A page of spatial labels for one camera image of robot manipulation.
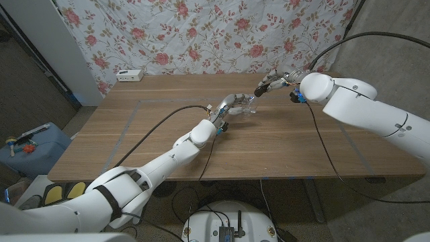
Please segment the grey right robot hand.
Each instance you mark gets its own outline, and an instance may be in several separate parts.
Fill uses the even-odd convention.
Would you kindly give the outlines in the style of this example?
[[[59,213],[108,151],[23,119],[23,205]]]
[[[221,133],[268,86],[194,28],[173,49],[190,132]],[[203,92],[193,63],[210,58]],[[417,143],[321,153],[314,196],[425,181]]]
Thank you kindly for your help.
[[[309,70],[303,71],[291,66],[273,69],[258,83],[254,94],[256,96],[261,96],[263,93],[270,92],[275,89],[281,89],[291,85],[299,85],[309,74]]]

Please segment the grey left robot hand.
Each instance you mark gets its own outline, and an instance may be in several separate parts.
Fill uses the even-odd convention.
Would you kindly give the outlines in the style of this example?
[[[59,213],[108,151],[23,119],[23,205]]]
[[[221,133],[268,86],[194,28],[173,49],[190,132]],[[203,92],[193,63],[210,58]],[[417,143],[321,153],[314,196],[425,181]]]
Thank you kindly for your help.
[[[239,114],[255,114],[256,97],[245,93],[230,94],[226,96],[218,106],[210,112],[209,121],[216,128],[221,128],[227,115],[236,116]]]

